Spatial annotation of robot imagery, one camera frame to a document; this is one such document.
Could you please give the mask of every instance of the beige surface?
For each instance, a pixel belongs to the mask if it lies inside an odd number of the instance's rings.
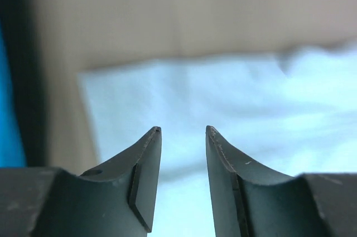
[[[79,71],[357,36],[357,0],[33,0],[33,5],[50,91],[49,160],[75,173],[96,164]]]

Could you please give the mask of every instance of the white fabric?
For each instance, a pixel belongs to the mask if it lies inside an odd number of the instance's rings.
[[[214,236],[205,127],[287,173],[357,171],[357,45],[80,75],[101,161],[162,127],[155,236]]]

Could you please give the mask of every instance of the blue object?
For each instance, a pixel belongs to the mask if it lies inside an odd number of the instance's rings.
[[[0,28],[0,167],[26,166],[12,97],[11,76]]]

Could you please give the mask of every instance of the black object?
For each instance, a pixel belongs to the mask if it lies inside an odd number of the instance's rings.
[[[250,158],[213,127],[206,154],[217,237],[357,236],[357,175],[293,178]]]
[[[53,167],[0,170],[0,236],[147,236],[152,230],[161,130],[74,176]]]
[[[0,22],[27,165],[45,166],[45,92],[30,0],[0,0]]]

